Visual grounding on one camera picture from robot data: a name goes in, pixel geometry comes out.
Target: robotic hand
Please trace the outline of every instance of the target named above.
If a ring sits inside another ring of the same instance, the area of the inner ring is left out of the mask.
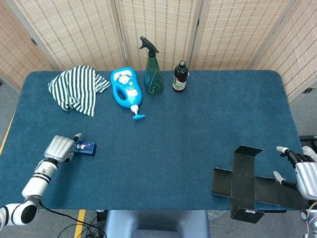
[[[286,181],[277,171],[274,176],[280,184],[298,190],[300,195],[308,200],[309,208],[307,216],[302,218],[307,220],[307,232],[303,235],[308,237],[309,225],[312,227],[314,237],[317,238],[317,163],[308,155],[294,153],[286,147],[277,146],[282,156],[287,156],[291,162],[296,176],[296,184]]]
[[[24,203],[11,203],[0,208],[0,231],[4,226],[21,226],[30,223],[39,207],[42,195],[50,184],[58,164],[70,162],[74,153],[71,149],[81,137],[73,139],[56,135],[44,153],[44,158],[35,168],[34,174],[22,191]]]

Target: black and white striped cloth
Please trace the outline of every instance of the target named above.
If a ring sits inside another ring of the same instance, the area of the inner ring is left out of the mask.
[[[96,73],[90,66],[77,66],[70,68],[49,85],[49,91],[58,105],[70,111],[77,111],[94,116],[96,93],[102,93],[110,86],[110,82]]]

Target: dark glass bottle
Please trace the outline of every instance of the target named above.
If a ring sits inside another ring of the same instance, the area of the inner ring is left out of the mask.
[[[181,60],[179,65],[174,70],[173,90],[176,93],[181,93],[185,90],[188,68],[186,62]]]

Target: bottle cap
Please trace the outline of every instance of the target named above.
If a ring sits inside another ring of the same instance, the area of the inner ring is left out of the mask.
[[[186,62],[183,61],[183,60],[181,60],[181,61],[179,62],[179,66],[182,66],[182,67],[186,66]]]

